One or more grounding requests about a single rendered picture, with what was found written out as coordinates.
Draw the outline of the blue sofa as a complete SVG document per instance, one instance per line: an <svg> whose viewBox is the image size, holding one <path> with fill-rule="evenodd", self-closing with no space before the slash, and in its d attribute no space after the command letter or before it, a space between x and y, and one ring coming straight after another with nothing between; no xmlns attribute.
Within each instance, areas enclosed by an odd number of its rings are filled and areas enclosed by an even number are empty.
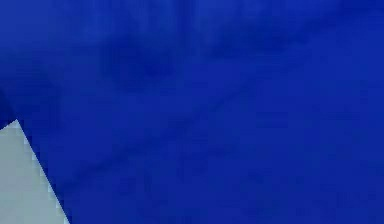
<svg viewBox="0 0 384 224"><path fill-rule="evenodd" d="M384 0L0 0L0 224L384 224Z"/></svg>

